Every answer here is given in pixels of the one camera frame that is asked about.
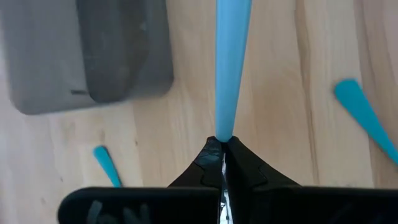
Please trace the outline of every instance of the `light wood surface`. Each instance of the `light wood surface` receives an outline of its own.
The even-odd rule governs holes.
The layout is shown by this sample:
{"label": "light wood surface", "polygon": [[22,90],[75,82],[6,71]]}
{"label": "light wood surface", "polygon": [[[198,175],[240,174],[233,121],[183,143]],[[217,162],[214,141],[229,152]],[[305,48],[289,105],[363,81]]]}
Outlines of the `light wood surface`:
{"label": "light wood surface", "polygon": [[[166,186],[214,134],[215,1],[167,7],[175,82],[161,98],[25,116],[1,55],[0,223],[56,223],[68,193],[110,186],[99,144],[125,186]],[[398,144],[397,11],[396,0],[253,0],[234,134],[300,184],[397,188],[397,166],[332,94],[357,78]]]}

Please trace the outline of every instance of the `teal plastic piece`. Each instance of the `teal plastic piece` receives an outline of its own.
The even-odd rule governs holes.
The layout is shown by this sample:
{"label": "teal plastic piece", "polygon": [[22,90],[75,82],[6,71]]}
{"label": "teal plastic piece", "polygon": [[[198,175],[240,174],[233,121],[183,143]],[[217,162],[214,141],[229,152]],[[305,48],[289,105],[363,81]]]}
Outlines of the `teal plastic piece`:
{"label": "teal plastic piece", "polygon": [[251,0],[217,0],[216,138],[227,142],[234,129]]}
{"label": "teal plastic piece", "polygon": [[93,153],[106,175],[111,179],[113,186],[122,187],[118,172],[109,156],[108,150],[104,146],[97,146]]}
{"label": "teal plastic piece", "polygon": [[381,126],[368,99],[355,79],[345,79],[335,86],[337,100],[373,138],[384,152],[398,164],[398,152]]}

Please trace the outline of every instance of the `gray container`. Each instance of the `gray container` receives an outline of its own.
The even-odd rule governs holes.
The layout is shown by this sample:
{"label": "gray container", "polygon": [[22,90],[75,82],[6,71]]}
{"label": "gray container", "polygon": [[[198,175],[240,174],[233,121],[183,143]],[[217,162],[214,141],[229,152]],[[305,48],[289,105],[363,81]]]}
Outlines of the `gray container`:
{"label": "gray container", "polygon": [[10,96],[24,114],[159,96],[173,82],[165,0],[1,0]]}

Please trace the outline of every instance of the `wood grain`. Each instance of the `wood grain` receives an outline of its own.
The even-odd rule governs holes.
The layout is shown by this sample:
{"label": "wood grain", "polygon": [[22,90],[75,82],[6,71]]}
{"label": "wood grain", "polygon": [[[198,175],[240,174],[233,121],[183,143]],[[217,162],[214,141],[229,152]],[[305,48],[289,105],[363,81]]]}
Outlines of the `wood grain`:
{"label": "wood grain", "polygon": [[[160,98],[25,116],[0,45],[0,223],[55,223],[71,191],[110,186],[99,144],[124,185],[166,186],[214,134],[215,1],[167,8],[175,82]],[[397,188],[397,167],[332,93],[357,78],[398,144],[397,11],[395,0],[253,0],[234,134],[301,184]]]}

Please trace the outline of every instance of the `blue plastic fragment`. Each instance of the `blue plastic fragment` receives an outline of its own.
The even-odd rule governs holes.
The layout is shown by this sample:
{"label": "blue plastic fragment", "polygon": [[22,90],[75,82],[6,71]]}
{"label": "blue plastic fragment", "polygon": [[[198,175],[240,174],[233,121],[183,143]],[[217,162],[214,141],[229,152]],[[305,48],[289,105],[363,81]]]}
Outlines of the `blue plastic fragment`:
{"label": "blue plastic fragment", "polygon": [[379,122],[368,99],[355,79],[345,79],[335,86],[338,101],[398,165],[398,152]]}
{"label": "blue plastic fragment", "polygon": [[122,187],[118,172],[109,156],[108,150],[104,146],[97,146],[93,153],[106,175],[111,179],[113,186]]}

